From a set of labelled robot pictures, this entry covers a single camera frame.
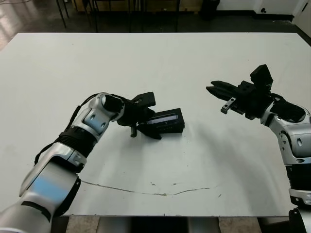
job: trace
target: wall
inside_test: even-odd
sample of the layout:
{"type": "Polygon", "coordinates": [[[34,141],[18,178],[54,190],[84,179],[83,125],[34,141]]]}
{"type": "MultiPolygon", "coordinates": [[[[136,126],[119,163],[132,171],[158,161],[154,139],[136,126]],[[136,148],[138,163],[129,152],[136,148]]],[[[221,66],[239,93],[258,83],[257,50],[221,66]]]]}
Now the wall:
{"type": "Polygon", "coordinates": [[[261,14],[261,9],[265,8],[266,14],[292,15],[300,0],[257,0],[254,11],[261,14]]]}

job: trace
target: floor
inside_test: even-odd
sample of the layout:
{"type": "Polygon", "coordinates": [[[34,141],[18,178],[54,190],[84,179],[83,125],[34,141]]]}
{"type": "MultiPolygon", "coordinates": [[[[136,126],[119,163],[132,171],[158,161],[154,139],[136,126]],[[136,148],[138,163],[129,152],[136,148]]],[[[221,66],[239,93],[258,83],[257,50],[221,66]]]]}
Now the floor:
{"type": "MultiPolygon", "coordinates": [[[[55,0],[0,0],[0,50],[17,33],[94,33],[94,21],[90,26],[83,13],[74,10],[67,3],[70,18],[65,18],[64,28],[55,0]]],[[[141,33],[141,20],[133,15],[131,32],[141,33]]],[[[172,14],[149,14],[144,19],[143,32],[175,32],[172,14]]],[[[128,15],[126,13],[105,13],[99,17],[99,31],[105,33],[127,33],[128,15]]],[[[287,20],[254,19],[252,16],[216,16],[211,21],[204,21],[198,14],[181,13],[178,32],[278,32],[298,33],[309,45],[311,38],[287,20]]],[[[95,233],[98,217],[71,217],[67,233],[95,233]]],[[[256,218],[221,218],[223,233],[260,233],[256,218]]]]}

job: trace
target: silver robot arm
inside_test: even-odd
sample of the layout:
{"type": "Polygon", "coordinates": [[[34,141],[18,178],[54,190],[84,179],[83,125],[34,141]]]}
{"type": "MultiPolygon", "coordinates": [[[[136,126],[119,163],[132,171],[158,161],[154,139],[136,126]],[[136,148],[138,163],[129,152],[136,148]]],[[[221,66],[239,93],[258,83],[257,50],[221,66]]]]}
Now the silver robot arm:
{"type": "Polygon", "coordinates": [[[252,83],[242,81],[237,87],[213,81],[207,90],[227,101],[221,112],[231,109],[269,127],[277,136],[282,159],[290,181],[291,202],[298,206],[289,212],[295,233],[311,233],[311,117],[300,106],[271,93],[273,79],[267,65],[251,73],[252,83]]]}
{"type": "Polygon", "coordinates": [[[97,94],[27,174],[19,201],[0,213],[0,233],[51,232],[52,218],[69,208],[80,187],[77,173],[87,156],[124,109],[120,98],[97,94]]]}
{"type": "Polygon", "coordinates": [[[282,119],[271,112],[272,103],[260,119],[277,136],[283,163],[290,181],[291,202],[298,206],[289,212],[298,233],[311,233],[311,117],[303,110],[299,120],[282,119]]]}

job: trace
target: chair leg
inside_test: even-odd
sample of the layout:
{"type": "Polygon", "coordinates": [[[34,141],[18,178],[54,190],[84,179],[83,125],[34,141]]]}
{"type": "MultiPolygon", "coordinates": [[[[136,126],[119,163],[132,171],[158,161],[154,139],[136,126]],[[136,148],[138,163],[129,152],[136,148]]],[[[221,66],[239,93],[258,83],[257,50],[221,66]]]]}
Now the chair leg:
{"type": "MultiPolygon", "coordinates": [[[[90,9],[91,9],[90,12],[92,12],[92,7],[91,7],[90,1],[88,1],[87,3],[89,4],[89,7],[90,7],[90,9]]],[[[89,16],[88,16],[87,9],[86,9],[87,5],[85,6],[85,5],[83,4],[83,6],[84,6],[84,11],[85,11],[86,16],[87,16],[88,23],[89,23],[89,25],[91,26],[91,25],[92,25],[92,24],[91,24],[91,20],[90,20],[90,18],[89,18],[89,16]]]]}
{"type": "Polygon", "coordinates": [[[93,0],[93,9],[94,9],[94,21],[95,21],[95,30],[98,33],[98,25],[97,25],[97,11],[99,11],[96,0],[93,0]]]}
{"type": "Polygon", "coordinates": [[[129,21],[129,25],[128,25],[128,31],[129,33],[131,32],[131,26],[132,26],[132,19],[131,19],[131,1],[127,0],[128,2],[128,21],[129,21]]]}
{"type": "Polygon", "coordinates": [[[141,32],[144,32],[144,21],[145,21],[145,12],[144,12],[144,0],[140,0],[140,12],[141,12],[141,32]]]}
{"type": "Polygon", "coordinates": [[[63,16],[63,13],[62,13],[62,9],[60,9],[60,5],[59,5],[59,1],[58,0],[56,0],[56,4],[57,4],[58,10],[59,10],[60,17],[62,18],[64,27],[66,28],[66,23],[65,23],[65,20],[64,20],[64,16],[63,16]]]}
{"type": "Polygon", "coordinates": [[[176,23],[175,23],[175,30],[176,30],[176,32],[178,32],[179,6],[180,6],[180,0],[177,0],[177,4],[176,4],[176,23]]]}
{"type": "Polygon", "coordinates": [[[65,11],[66,11],[67,18],[69,18],[69,15],[68,15],[68,11],[67,11],[67,6],[66,6],[66,3],[65,3],[65,0],[63,0],[63,4],[64,4],[64,8],[65,8],[65,11]]]}
{"type": "Polygon", "coordinates": [[[74,6],[75,6],[75,8],[76,8],[76,11],[78,11],[78,7],[77,7],[76,0],[73,0],[73,3],[74,3],[74,6]]]}

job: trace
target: black rectangular object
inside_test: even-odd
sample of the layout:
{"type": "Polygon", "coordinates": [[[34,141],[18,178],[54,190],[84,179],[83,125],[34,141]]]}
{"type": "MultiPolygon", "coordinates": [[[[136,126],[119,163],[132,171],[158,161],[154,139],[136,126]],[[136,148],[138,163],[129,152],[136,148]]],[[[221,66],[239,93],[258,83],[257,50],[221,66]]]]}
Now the black rectangular object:
{"type": "Polygon", "coordinates": [[[185,127],[180,108],[155,113],[145,124],[154,126],[158,133],[182,133],[185,127]]]}

